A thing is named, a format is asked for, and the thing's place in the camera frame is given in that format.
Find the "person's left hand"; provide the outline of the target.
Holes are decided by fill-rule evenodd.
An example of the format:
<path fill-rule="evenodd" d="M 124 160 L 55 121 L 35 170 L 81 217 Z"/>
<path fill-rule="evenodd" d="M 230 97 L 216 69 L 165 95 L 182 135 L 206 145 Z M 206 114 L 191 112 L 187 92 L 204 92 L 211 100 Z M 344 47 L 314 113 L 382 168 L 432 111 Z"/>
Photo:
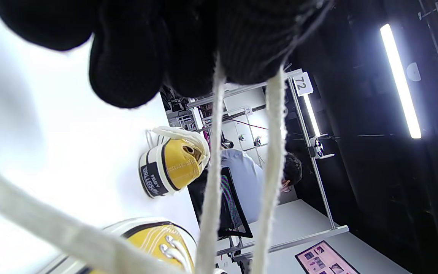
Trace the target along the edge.
<path fill-rule="evenodd" d="M 22 39 L 69 51 L 93 39 L 89 80 L 112 106 L 138 108 L 163 87 L 212 92 L 216 63 L 241 85 L 275 76 L 333 0 L 0 0 Z"/>

